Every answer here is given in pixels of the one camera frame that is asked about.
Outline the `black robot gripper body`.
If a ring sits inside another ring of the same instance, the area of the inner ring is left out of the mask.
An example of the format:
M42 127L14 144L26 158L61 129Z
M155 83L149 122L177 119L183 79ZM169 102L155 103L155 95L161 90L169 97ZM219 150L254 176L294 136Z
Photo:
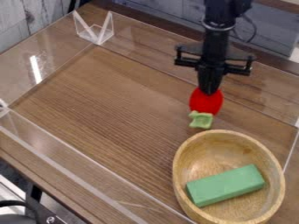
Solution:
M250 76L253 54L234 52L230 48L230 32L207 29L202 42L181 44L175 47L174 64L194 67L199 75L237 74Z

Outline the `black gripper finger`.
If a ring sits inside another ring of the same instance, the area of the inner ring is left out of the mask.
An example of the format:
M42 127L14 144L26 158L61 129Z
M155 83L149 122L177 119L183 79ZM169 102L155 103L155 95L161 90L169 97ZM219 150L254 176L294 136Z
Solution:
M210 94L215 94L222 83L223 76L226 75L223 68L215 68L210 77Z
M199 87L201 91L209 93L211 91L210 87L210 69L206 66L199 66L198 69Z

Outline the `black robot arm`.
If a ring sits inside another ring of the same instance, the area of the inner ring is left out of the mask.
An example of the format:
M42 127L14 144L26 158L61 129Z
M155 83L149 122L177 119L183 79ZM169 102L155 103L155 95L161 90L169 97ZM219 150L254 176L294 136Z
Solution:
M205 0L203 41L175 47L174 64L198 72L199 89L206 95L219 90L223 76L250 76L257 57L230 49L230 32L237 19L251 9L253 0Z

